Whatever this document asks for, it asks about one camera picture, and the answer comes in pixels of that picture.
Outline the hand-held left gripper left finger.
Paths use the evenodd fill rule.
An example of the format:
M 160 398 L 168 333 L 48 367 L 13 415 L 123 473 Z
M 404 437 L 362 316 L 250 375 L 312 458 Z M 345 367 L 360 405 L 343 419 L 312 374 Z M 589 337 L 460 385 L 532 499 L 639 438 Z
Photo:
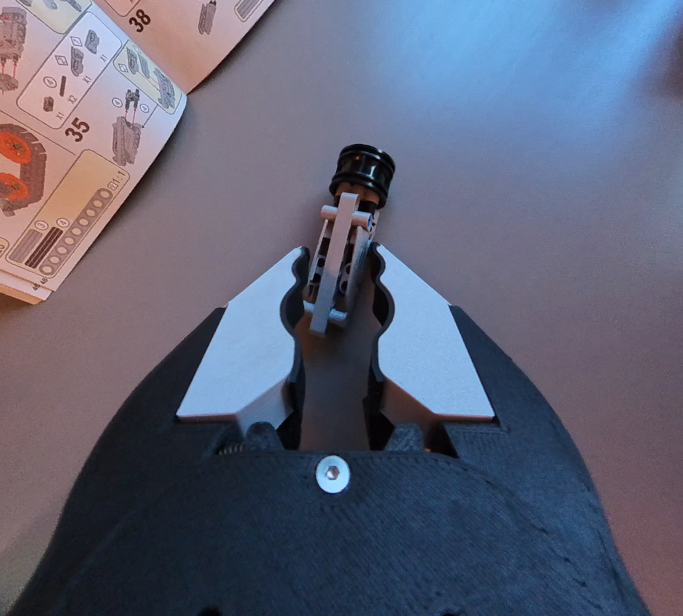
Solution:
M 285 448 L 299 448 L 305 372 L 295 326 L 308 266 L 308 249 L 297 247 L 227 304 L 178 418 L 235 422 L 243 434 L 267 422 Z

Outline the grey brick assembly black wheel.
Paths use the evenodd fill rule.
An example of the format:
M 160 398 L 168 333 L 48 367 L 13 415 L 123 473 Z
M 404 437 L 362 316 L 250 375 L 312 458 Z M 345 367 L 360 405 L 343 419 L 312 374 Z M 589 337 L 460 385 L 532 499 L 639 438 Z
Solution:
M 303 294 L 311 333 L 323 336 L 329 323 L 346 325 L 395 171 L 386 152 L 367 144 L 339 153 L 329 186 L 333 203 L 321 209 L 324 224 Z

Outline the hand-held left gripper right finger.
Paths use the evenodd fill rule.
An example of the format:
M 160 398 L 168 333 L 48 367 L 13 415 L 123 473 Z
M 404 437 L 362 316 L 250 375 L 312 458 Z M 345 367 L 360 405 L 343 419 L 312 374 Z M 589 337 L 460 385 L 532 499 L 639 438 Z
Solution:
M 364 399 L 370 448 L 383 450 L 400 424 L 448 450 L 446 422 L 491 422 L 494 411 L 446 299 L 382 245 L 371 247 L 372 312 L 380 323 Z

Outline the open building instruction booklet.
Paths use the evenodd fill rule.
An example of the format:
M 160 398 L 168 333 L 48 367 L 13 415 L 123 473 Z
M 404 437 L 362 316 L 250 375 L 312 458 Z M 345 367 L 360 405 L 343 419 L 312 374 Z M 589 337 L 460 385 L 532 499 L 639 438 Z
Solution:
M 1 292 L 44 301 L 273 0 L 1 0 Z

